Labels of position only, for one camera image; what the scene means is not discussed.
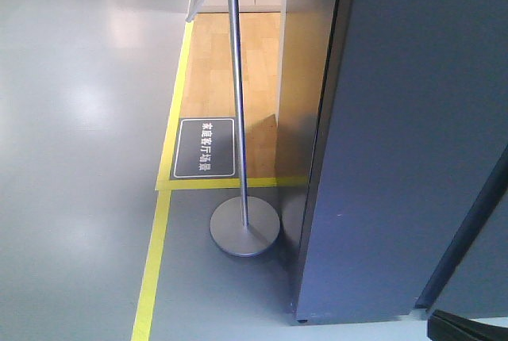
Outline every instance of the yellow floor line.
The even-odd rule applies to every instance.
[[[183,44],[180,51],[173,99],[169,111],[169,119],[167,121],[166,139],[164,140],[163,154],[160,160],[159,178],[160,176],[169,177],[169,170],[173,159],[173,147],[176,139],[180,106],[182,105],[183,99],[183,87],[189,59],[189,48],[191,46],[192,28],[193,23],[187,23],[183,34]],[[157,282],[159,280],[167,219],[169,217],[170,200],[171,190],[159,192],[131,341],[149,341],[150,338],[153,309],[156,302]]]
[[[185,74],[187,73],[187,64],[189,62],[189,51],[191,49],[192,28],[194,22],[186,23],[185,33],[183,34],[182,51],[180,52],[180,60],[178,71],[176,72],[175,89],[173,91],[173,100],[169,110],[169,118],[167,120],[166,138],[162,148],[160,157],[159,174],[157,175],[157,183],[168,180],[171,173],[171,164],[173,162],[173,152],[175,150],[176,133],[178,131],[178,123],[180,118],[180,110],[182,108],[183,88],[185,86]]]
[[[159,192],[131,341],[149,341],[150,339],[170,201],[170,190]]]
[[[249,188],[268,188],[277,186],[277,179],[270,178],[248,178]],[[165,180],[158,181],[157,190],[196,190],[196,189],[228,189],[239,188],[238,178],[209,178],[193,180]]]

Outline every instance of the wooden floorboard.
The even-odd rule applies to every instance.
[[[248,176],[275,177],[280,13],[242,13]],[[233,117],[229,20],[199,14],[190,44],[181,117]]]

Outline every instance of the gray epoxy floor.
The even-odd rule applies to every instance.
[[[281,249],[242,259],[223,253],[211,239],[212,212],[237,194],[236,189],[172,193],[151,341],[428,340],[426,322],[410,316],[384,323],[297,325],[288,307]],[[250,194],[276,205],[274,188]],[[506,326],[506,319],[487,322]]]
[[[188,0],[0,0],[0,340],[130,339]]]

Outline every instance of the black sign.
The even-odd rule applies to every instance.
[[[173,178],[226,178],[235,166],[234,119],[181,119]]]

